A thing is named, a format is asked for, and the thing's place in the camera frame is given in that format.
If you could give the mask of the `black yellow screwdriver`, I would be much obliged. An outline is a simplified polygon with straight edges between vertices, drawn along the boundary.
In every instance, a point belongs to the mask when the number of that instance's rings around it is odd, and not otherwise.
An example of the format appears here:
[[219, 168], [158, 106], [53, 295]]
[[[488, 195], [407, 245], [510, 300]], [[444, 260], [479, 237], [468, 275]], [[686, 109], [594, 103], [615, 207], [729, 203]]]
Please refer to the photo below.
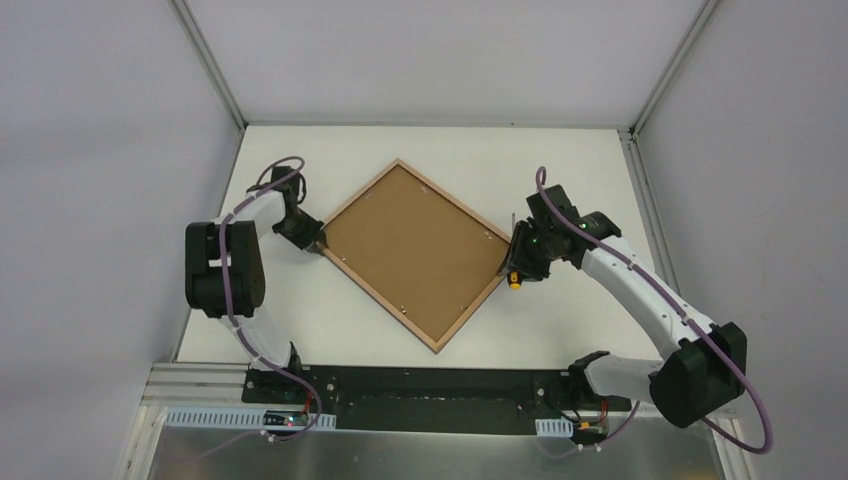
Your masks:
[[518, 289], [521, 288], [522, 278], [521, 278], [520, 273], [518, 271], [511, 271], [508, 274], [507, 279], [508, 279], [508, 285], [509, 285], [510, 289], [518, 290]]

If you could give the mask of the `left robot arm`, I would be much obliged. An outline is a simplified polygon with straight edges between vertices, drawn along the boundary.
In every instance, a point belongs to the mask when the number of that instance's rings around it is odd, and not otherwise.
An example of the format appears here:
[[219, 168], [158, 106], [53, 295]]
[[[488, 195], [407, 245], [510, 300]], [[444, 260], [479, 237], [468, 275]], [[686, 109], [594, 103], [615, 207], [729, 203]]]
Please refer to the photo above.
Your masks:
[[273, 162], [243, 200], [220, 217], [185, 229], [185, 297], [193, 310], [219, 321], [249, 357], [249, 367], [272, 371], [266, 389], [281, 404], [305, 390], [297, 351], [278, 330], [265, 306], [266, 277], [260, 240], [275, 234], [301, 251], [322, 253], [325, 224], [306, 213], [305, 160]]

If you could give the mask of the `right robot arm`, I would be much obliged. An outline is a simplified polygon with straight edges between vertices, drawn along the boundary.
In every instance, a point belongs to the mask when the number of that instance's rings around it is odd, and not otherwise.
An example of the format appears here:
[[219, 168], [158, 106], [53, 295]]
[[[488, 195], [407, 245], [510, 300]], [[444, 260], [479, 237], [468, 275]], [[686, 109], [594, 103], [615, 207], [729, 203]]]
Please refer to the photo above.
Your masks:
[[543, 281], [553, 262], [567, 262], [612, 295], [660, 356], [650, 361], [597, 351], [573, 362], [567, 384], [573, 405], [590, 410], [609, 396], [647, 402], [686, 428], [750, 390], [745, 333], [686, 305], [644, 266], [605, 214], [580, 215], [559, 185], [526, 202], [531, 214], [514, 224], [499, 268], [508, 285]]

